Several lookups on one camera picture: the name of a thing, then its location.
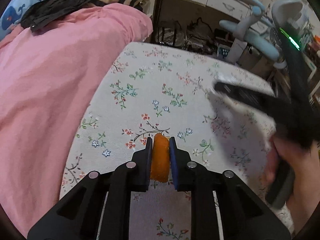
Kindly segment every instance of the black handle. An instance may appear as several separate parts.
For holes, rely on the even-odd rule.
[[[279,163],[276,179],[269,188],[266,201],[274,208],[281,209],[293,191],[295,174],[292,167],[283,159]]]

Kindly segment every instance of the black jacket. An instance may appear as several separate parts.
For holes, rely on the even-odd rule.
[[[35,32],[50,22],[73,13],[91,0],[44,0],[31,6],[21,19],[23,28]]]

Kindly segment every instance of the floral tablecloth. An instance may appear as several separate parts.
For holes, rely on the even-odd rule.
[[[261,78],[202,55],[148,43],[130,43],[95,93],[75,135],[63,175],[63,197],[87,173],[113,171],[145,147],[156,133],[175,136],[177,146],[209,170],[233,170],[261,198],[260,179],[268,138],[266,115],[211,91],[214,80],[272,94]],[[189,239],[190,192],[151,181],[132,192],[130,239]],[[286,208],[277,212],[290,228]]]

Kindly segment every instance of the green light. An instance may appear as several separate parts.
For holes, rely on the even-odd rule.
[[[294,46],[296,46],[296,48],[297,48],[298,50],[300,50],[299,45],[293,40],[293,38],[289,37],[289,40],[292,42],[292,44],[293,44]]]
[[[291,43],[300,50],[300,46],[291,38],[282,28],[280,28],[280,31],[291,41]]]

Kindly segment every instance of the pink blanket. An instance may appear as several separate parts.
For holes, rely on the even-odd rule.
[[[113,61],[152,32],[137,9],[81,9],[41,35],[17,27],[0,42],[0,203],[29,229],[58,201],[68,153]]]

